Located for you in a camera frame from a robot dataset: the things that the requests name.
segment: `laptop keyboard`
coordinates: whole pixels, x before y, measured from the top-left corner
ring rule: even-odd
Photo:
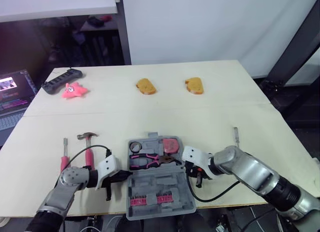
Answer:
[[[0,131],[5,130],[7,128],[15,127],[23,115],[24,115],[24,112],[16,113],[11,116],[0,118]]]

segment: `pink screwdriver handle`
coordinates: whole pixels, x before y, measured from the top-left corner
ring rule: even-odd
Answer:
[[[66,165],[69,163],[69,157],[68,156],[63,156],[61,157],[61,165],[60,165],[60,172],[62,172]]]
[[[95,169],[95,160],[94,160],[94,153],[92,152],[91,149],[87,149],[85,151],[85,164],[86,166],[91,166],[91,169]]]

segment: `hammer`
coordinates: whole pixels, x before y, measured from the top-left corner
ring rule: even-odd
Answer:
[[[98,136],[95,133],[84,133],[84,134],[79,134],[77,135],[77,139],[81,140],[85,138],[85,142],[86,142],[86,146],[89,147],[91,146],[91,137],[92,136]],[[92,152],[92,150],[89,148],[85,151],[85,165],[86,166],[91,166],[91,169],[94,170],[95,169],[95,161],[94,161],[94,153]]]

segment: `pink starfish toy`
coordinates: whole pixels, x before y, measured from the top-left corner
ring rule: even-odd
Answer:
[[[62,93],[62,97],[63,98],[81,97],[86,92],[88,92],[88,89],[80,86],[79,83],[72,83],[70,85],[69,83],[67,83],[65,85],[65,91],[64,93]]]

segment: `open plastic case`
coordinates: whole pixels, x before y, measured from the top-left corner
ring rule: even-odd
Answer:
[[[176,136],[158,136],[149,133],[148,139],[128,143],[128,166],[133,173],[127,181],[126,217],[128,220],[164,217],[193,213],[196,203],[188,188],[181,140]],[[152,158],[133,158],[138,154],[169,155],[177,162],[163,163],[159,167],[138,166],[151,164]]]

